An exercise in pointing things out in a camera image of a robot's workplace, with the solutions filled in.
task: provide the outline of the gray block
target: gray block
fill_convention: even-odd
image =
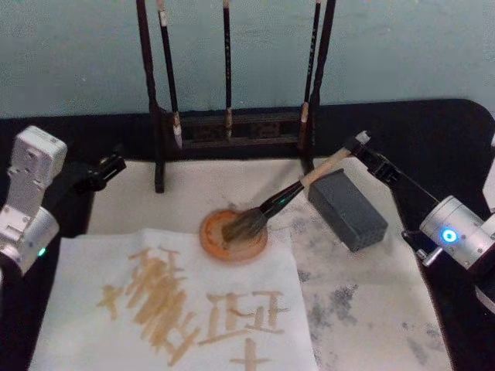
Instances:
[[[342,169],[314,182],[308,198],[352,252],[383,240],[387,221]]]

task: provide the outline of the blue led light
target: blue led light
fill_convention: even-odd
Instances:
[[[457,241],[457,233],[454,232],[453,230],[447,228],[446,230],[443,230],[442,232],[442,239],[446,243],[452,243]]]

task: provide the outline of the brush bristles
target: brush bristles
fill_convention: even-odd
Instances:
[[[259,208],[249,209],[236,220],[222,228],[222,237],[229,243],[255,238],[265,228],[268,220]]]

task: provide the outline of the hanging brush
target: hanging brush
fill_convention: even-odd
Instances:
[[[304,102],[302,103],[302,113],[301,113],[301,129],[299,132],[298,148],[300,151],[304,150],[306,143],[306,125],[308,123],[308,113],[309,113],[309,93],[311,90],[312,68],[315,61],[316,38],[318,36],[319,10],[321,8],[321,2],[322,0],[316,0],[315,16],[312,21],[312,34],[311,34],[311,46],[309,49],[308,74],[306,76],[306,88],[304,90]]]
[[[225,130],[227,140],[232,137],[232,76],[230,70],[230,2],[224,0],[225,42]]]
[[[229,243],[256,237],[265,228],[268,220],[286,207],[304,188],[308,188],[317,179],[331,172],[341,160],[349,155],[349,150],[341,148],[301,180],[270,197],[259,207],[241,213],[234,222],[227,224],[222,229],[224,241]]]
[[[325,71],[326,58],[328,56],[328,49],[330,44],[330,37],[332,35],[333,19],[335,15],[336,0],[327,0],[325,7],[325,15],[323,16],[322,35],[319,40],[318,58],[315,71],[315,79],[312,84],[312,93],[309,98],[309,114],[308,124],[306,125],[306,132],[304,135],[305,144],[304,149],[306,155],[310,158],[314,152],[315,146],[315,133],[316,133],[316,112],[320,103],[320,88],[322,87],[323,74]]]
[[[162,30],[163,52],[165,54],[165,63],[167,66],[167,77],[169,79],[170,100],[172,103],[173,114],[173,134],[176,137],[177,146],[182,149],[183,137],[180,126],[179,107],[177,104],[176,81],[173,76],[172,53],[170,52],[169,30],[167,22],[167,11],[165,9],[165,0],[156,0],[158,15],[160,19],[160,29]]]

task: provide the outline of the black clamp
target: black clamp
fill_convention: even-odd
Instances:
[[[78,194],[85,192],[98,192],[107,186],[107,182],[125,169],[124,158],[114,152],[104,160],[96,169],[88,170],[87,176],[74,185]]]
[[[367,167],[374,178],[390,188],[405,230],[409,233],[419,231],[420,224],[439,201],[383,155],[356,138],[350,138],[344,147]]]

